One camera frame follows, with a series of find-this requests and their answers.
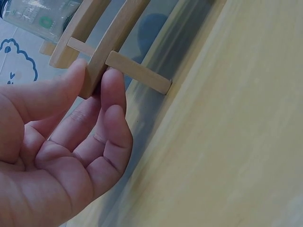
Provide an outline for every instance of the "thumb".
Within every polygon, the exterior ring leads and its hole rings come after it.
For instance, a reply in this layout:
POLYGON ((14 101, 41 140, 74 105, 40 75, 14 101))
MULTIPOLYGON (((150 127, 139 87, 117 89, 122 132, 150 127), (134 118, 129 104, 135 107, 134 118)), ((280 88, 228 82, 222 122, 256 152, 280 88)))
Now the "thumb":
POLYGON ((83 85, 86 64, 76 60, 58 79, 0 87, 0 96, 14 105, 24 124, 50 117, 75 101, 83 85))

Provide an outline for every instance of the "hand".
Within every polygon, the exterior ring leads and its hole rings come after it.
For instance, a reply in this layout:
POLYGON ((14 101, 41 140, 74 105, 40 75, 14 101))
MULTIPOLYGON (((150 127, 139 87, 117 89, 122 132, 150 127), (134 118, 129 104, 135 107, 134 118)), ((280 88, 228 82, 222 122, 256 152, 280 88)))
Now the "hand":
POLYGON ((124 173, 133 138, 119 71, 108 70, 101 97, 85 100, 61 122, 85 67, 77 60, 59 79, 0 87, 0 226, 57 227, 124 173))

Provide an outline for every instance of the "blue cloud pattern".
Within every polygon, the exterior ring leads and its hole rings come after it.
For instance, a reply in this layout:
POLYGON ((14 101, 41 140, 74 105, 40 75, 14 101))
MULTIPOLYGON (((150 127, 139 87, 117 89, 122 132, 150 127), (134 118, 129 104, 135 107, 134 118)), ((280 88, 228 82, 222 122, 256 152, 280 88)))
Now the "blue cloud pattern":
MULTIPOLYGON (((23 51, 23 50, 20 49, 19 44, 16 42, 15 39, 11 38, 11 39, 5 39, 5 40, 3 40, 2 43, 1 43, 1 45, 0 45, 0 52, 2 51, 2 49, 3 49, 3 47, 4 47, 4 44, 8 44, 8 45, 9 45, 9 44, 13 44, 13 45, 16 47, 17 54, 22 54, 22 55, 24 55, 25 59, 26 59, 27 61, 31 62, 31 64, 32 64, 32 66, 33 66, 33 71, 34 71, 34 73, 35 73, 35 76, 34 76, 34 80, 33 80, 33 81, 37 81, 37 79, 38 79, 38 71, 37 71, 37 69, 36 69, 36 63, 35 63, 35 61, 34 61, 32 58, 30 58, 30 57, 28 56, 28 54, 27 54, 25 51, 23 51)), ((4 52, 5 52, 5 53, 9 53, 9 52, 11 52, 11 51, 12 51, 12 49, 11 49, 10 46, 6 46, 6 47, 4 48, 4 52)), ((15 74, 11 72, 11 73, 10 73, 10 79, 12 80, 14 77, 15 77, 15 74)))

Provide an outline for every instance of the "wooden chair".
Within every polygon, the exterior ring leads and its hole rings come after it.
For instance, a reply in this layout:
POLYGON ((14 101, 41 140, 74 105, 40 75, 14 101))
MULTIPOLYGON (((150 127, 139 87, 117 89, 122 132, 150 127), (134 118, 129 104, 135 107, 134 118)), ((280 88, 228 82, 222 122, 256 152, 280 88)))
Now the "wooden chair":
POLYGON ((156 91, 167 94, 172 82, 119 54, 132 28, 150 0, 126 0, 96 49, 85 42, 111 0, 84 0, 57 45, 44 42, 40 53, 50 55, 50 65, 68 68, 84 53, 91 57, 80 97, 89 98, 107 67, 122 71, 156 91))

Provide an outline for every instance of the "wooden peg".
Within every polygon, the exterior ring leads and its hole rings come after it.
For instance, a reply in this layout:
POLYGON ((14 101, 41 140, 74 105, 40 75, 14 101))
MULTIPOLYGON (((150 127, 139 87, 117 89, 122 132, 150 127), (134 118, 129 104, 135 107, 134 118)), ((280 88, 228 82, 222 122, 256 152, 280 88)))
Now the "wooden peg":
POLYGON ((39 52, 41 54, 51 56, 53 54, 53 51, 55 50, 55 48, 56 48, 55 44, 50 43, 48 41, 44 41, 42 46, 40 47, 39 52))
POLYGON ((143 84, 153 88, 154 90, 166 95, 171 87, 171 80, 160 76, 159 74, 151 71, 150 69, 136 63, 133 60, 112 51, 107 60, 106 65, 120 70, 131 78, 142 82, 143 84))
POLYGON ((94 48, 73 37, 70 38, 67 45, 72 49, 75 49, 83 54, 86 54, 89 57, 91 57, 95 52, 94 48))

